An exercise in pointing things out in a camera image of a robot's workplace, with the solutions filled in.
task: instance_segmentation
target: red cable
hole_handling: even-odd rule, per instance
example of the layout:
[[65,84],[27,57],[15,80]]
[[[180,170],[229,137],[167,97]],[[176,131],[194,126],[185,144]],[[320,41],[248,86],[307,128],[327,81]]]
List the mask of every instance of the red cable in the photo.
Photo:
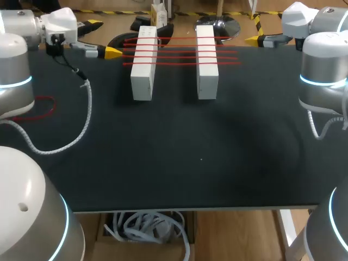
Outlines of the red cable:
[[133,65],[133,64],[156,64],[156,65],[197,65],[197,64],[220,64],[220,65],[238,65],[238,64],[241,64],[241,62],[239,61],[231,61],[231,62],[228,62],[228,61],[222,61],[222,62],[217,62],[217,63],[152,63],[152,62],[149,62],[149,63],[123,63],[124,66],[127,66],[127,65]]
[[237,57],[225,57],[225,56],[134,56],[134,55],[123,55],[125,58],[163,58],[163,59],[196,59],[196,58],[218,58],[227,60],[237,60]]
[[169,46],[169,47],[197,47],[197,46],[218,46],[218,47],[231,47],[234,45],[152,45],[148,43],[124,43],[123,46]]
[[198,38],[214,38],[214,39],[231,39],[230,36],[192,36],[192,37],[134,37],[125,39],[125,42],[137,40],[137,39],[159,39],[159,40],[184,40],[184,39],[198,39]]
[[227,51],[227,50],[216,50],[216,51],[197,51],[197,50],[192,50],[192,51],[179,51],[179,50],[171,50],[171,51],[165,51],[165,50],[136,50],[136,49],[130,49],[130,48],[124,48],[124,52],[158,52],[158,53],[237,53],[237,51]]
[[49,112],[42,114],[42,115],[38,115],[38,116],[32,116],[32,117],[14,117],[12,120],[13,121],[36,121],[36,120],[41,120],[45,117],[48,117],[50,115],[53,114],[53,112],[55,111],[57,104],[55,102],[55,99],[52,96],[36,96],[35,97],[36,101],[45,101],[45,100],[51,100],[53,101],[53,107],[49,110]]

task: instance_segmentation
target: white foam block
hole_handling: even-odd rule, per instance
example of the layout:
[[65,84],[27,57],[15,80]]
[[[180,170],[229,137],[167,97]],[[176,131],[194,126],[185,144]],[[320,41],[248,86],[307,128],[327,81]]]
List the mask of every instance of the white foam block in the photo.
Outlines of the white foam block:
[[[215,39],[214,38],[198,38],[202,36],[214,37],[213,26],[197,26],[197,47],[198,51],[213,52],[197,52],[197,63],[217,63]],[[217,64],[197,64],[197,91],[198,99],[212,100],[216,99],[219,83],[219,70]]]
[[[134,58],[134,63],[155,63],[157,56],[157,29],[156,26],[141,26],[134,56],[144,56],[144,58]],[[156,65],[155,64],[133,64],[130,80],[132,82],[133,99],[136,101],[150,101],[152,98],[153,81]]]

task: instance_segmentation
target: metal stand base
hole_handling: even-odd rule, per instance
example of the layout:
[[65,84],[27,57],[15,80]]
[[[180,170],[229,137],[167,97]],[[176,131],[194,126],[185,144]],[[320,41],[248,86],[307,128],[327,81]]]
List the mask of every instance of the metal stand base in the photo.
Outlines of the metal stand base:
[[202,25],[214,26],[215,36],[228,37],[226,39],[221,39],[221,41],[230,40],[238,36],[240,32],[239,23],[235,19],[225,15],[221,17],[216,17],[215,15],[204,16],[196,22],[195,29],[196,26]]

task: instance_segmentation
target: black tabletop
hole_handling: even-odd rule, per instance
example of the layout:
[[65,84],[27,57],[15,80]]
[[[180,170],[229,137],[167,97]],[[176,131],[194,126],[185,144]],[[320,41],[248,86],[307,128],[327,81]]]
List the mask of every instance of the black tabletop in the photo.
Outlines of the black tabletop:
[[[196,67],[157,66],[153,99],[132,100],[122,60],[66,56],[89,77],[91,125],[69,150],[38,156],[19,133],[0,126],[0,144],[30,155],[73,211],[275,207],[319,203],[346,175],[348,138],[332,126],[323,141],[300,107],[301,53],[236,47],[243,63],[219,67],[217,99],[199,101]],[[21,123],[41,150],[81,131],[86,90],[44,52],[30,54],[36,95],[57,100],[55,113]],[[37,102],[36,112],[45,102]],[[321,128],[327,115],[314,115]]]

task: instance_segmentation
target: coiled white cable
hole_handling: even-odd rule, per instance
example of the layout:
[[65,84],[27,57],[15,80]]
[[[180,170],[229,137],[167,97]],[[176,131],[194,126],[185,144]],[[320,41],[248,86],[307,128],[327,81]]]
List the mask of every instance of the coiled white cable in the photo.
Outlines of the coiled white cable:
[[309,119],[309,124],[310,124],[310,127],[312,129],[312,132],[313,132],[313,135],[314,137],[317,139],[317,140],[322,140],[325,135],[326,135],[326,132],[327,130],[329,129],[330,125],[335,123],[335,122],[342,122],[344,121],[344,118],[343,117],[334,117],[334,118],[331,118],[329,119],[325,125],[324,125],[324,128],[322,129],[321,131],[321,134],[318,135],[318,133],[316,132],[316,129],[315,129],[315,125],[314,125],[314,121],[313,121],[313,117],[312,117],[312,112],[310,110],[307,111],[308,112],[308,119]]
[[[179,230],[180,233],[175,234],[175,237],[180,237],[182,235],[184,239],[185,244],[185,256],[184,261],[188,261],[190,257],[190,244],[188,237],[185,232],[185,219],[183,215],[180,212],[177,213],[181,219],[182,224],[180,224],[175,219],[166,216],[164,214],[158,213],[158,212],[136,212],[131,217],[129,217],[123,224],[123,232],[126,236],[126,238],[120,236],[119,229],[122,226],[123,218],[125,213],[124,212],[115,212],[113,217],[113,231],[108,227],[108,225],[104,225],[104,228],[118,241],[125,242],[152,242],[157,244],[166,243],[170,236],[172,235],[172,232],[174,231],[173,225],[175,225]],[[135,220],[134,226],[130,227],[130,223]],[[162,222],[167,223],[167,231],[164,234],[164,236],[160,238],[155,238],[146,232],[153,231],[157,225],[159,225]]]
[[41,151],[41,150],[37,149],[34,146],[34,144],[32,143],[29,135],[27,134],[27,132],[20,125],[18,125],[16,122],[9,121],[9,120],[0,120],[0,124],[9,124],[9,125],[13,126],[14,128],[16,128],[22,134],[22,136],[24,137],[24,140],[28,144],[29,148],[33,152],[35,152],[37,154],[40,154],[40,155],[52,155],[52,154],[56,154],[56,153],[62,152],[64,150],[70,148],[71,146],[75,145],[83,137],[83,135],[85,134],[85,132],[86,132],[86,130],[88,128],[89,122],[91,120],[91,114],[92,114],[92,88],[91,88],[91,84],[90,84],[88,79],[85,80],[84,85],[82,85],[81,87],[84,87],[84,86],[87,88],[87,94],[88,94],[88,107],[87,107],[86,123],[83,126],[83,129],[82,129],[81,133],[77,136],[77,138],[74,139],[71,143],[65,145],[62,148],[58,148],[58,149],[52,150],[52,151]]

